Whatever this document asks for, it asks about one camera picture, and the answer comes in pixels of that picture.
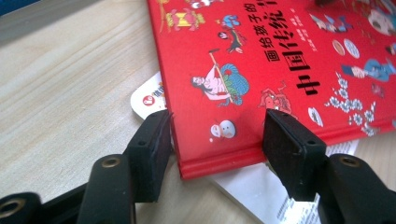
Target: snowman illustration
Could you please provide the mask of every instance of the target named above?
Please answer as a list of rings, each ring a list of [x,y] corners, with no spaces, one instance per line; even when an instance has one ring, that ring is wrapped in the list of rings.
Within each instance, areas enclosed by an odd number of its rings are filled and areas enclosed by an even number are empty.
[[[233,123],[226,119],[220,124],[212,125],[210,132],[217,138],[233,138],[235,136],[236,129]]]

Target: wooden table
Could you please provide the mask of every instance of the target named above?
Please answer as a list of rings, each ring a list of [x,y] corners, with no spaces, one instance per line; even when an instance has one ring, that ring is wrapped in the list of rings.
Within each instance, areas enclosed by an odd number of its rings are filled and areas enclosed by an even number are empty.
[[[0,18],[0,198],[42,202],[88,180],[142,123],[130,96],[159,70],[145,0],[42,0]],[[396,133],[360,141],[357,156],[396,190]],[[159,203],[138,223],[254,223],[208,178],[182,181],[171,156]]]

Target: black clamp arm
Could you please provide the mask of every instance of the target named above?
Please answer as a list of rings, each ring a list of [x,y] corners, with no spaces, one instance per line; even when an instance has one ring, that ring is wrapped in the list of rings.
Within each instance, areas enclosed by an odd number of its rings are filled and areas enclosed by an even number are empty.
[[[326,144],[294,117],[267,110],[262,150],[291,198],[313,202],[320,195],[322,224],[396,223],[396,193],[365,161],[327,157]]]

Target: cartoon illustration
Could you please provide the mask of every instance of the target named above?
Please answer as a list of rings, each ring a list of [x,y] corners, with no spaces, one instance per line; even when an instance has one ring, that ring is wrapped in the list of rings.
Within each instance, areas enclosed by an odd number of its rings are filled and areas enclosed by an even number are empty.
[[[396,43],[386,46],[385,50],[391,55],[396,55]]]
[[[184,8],[185,12],[177,12],[173,9],[166,14],[166,21],[168,27],[174,27],[174,30],[179,31],[180,27],[190,27],[190,31],[198,29],[199,24],[205,23],[204,17],[200,13],[195,13],[188,8]]]
[[[286,84],[282,81],[283,87],[277,88],[278,93],[275,93],[271,89],[265,89],[262,91],[262,100],[258,107],[262,106],[266,109],[275,109],[285,112],[294,116],[296,119],[297,117],[291,114],[291,105],[288,97],[283,93],[283,90],[286,88]]]
[[[381,0],[389,13],[380,7],[373,8],[368,16],[368,21],[380,34],[396,35],[396,6],[390,0]]]
[[[327,21],[322,21],[321,19],[312,14],[309,15],[311,16],[312,20],[314,20],[314,22],[317,24],[318,28],[321,30],[330,31],[332,33],[344,33],[348,29],[353,28],[351,24],[347,23],[345,16],[338,17],[338,20],[341,22],[341,24],[335,26],[335,20],[330,16],[324,15]]]
[[[221,22],[221,27],[224,31],[219,32],[218,37],[224,40],[231,40],[231,46],[227,49],[229,53],[233,51],[243,53],[241,47],[246,44],[247,39],[235,29],[235,26],[239,26],[240,24],[238,17],[235,15],[227,15]]]
[[[359,49],[356,45],[349,39],[344,39],[344,45],[346,46],[347,52],[354,58],[359,59],[361,54],[359,53]]]
[[[154,105],[154,104],[155,104],[155,99],[154,99],[154,97],[148,95],[148,96],[145,96],[145,97],[143,98],[143,105],[151,106],[151,105]]]
[[[380,130],[372,127],[371,122],[375,120],[375,102],[372,102],[369,109],[363,110],[364,106],[360,99],[350,99],[347,91],[348,83],[341,77],[339,73],[335,73],[338,78],[339,89],[332,89],[334,96],[331,96],[329,102],[324,105],[327,107],[334,107],[340,109],[346,114],[349,114],[348,124],[361,126],[361,131],[368,136],[373,136]]]
[[[320,117],[320,114],[314,107],[308,108],[308,115],[309,118],[311,118],[312,121],[314,121],[318,126],[323,127],[323,121]]]
[[[223,2],[223,0],[186,0],[192,8],[209,7],[214,2]]]
[[[346,51],[344,50],[344,47],[337,40],[332,41],[332,46],[334,47],[335,51],[337,51],[337,53],[339,55],[341,55],[341,56],[346,55]]]
[[[390,60],[387,59],[387,63],[379,63],[375,59],[370,59],[367,61],[364,68],[360,68],[358,66],[350,66],[350,65],[341,65],[343,73],[349,76],[357,77],[357,78],[365,78],[372,77],[379,81],[389,81],[389,76],[396,74],[396,69],[391,63]]]
[[[207,96],[209,100],[226,100],[219,106],[228,105],[230,102],[235,105],[242,104],[242,96],[248,92],[248,81],[239,74],[238,69],[231,63],[226,63],[219,69],[213,52],[218,49],[209,51],[214,66],[207,73],[206,77],[193,77],[191,84],[195,88],[199,88]],[[219,77],[215,77],[215,70],[219,73]]]
[[[220,124],[212,125],[210,132],[217,138],[233,138],[236,134],[236,129],[233,123],[226,119]]]

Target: red cover illustration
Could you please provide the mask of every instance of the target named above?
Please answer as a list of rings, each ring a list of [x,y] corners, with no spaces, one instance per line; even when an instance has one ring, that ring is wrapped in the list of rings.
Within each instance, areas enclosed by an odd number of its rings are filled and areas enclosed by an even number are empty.
[[[332,145],[396,125],[396,1],[148,0],[182,178],[265,161],[266,108]]]

